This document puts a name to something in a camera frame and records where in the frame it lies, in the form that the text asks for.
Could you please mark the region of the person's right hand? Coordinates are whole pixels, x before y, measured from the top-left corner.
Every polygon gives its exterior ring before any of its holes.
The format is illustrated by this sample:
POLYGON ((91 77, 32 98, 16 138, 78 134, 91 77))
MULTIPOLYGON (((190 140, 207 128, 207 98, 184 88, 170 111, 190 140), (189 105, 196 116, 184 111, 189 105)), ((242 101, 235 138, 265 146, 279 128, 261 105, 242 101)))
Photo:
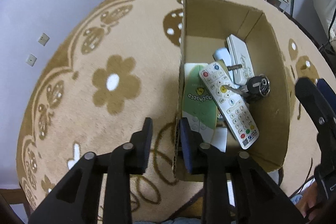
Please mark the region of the person's right hand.
POLYGON ((306 217, 308 211, 317 205, 318 187, 317 183, 313 182, 303 192, 302 198, 296 203, 295 207, 299 210, 303 217, 306 217))

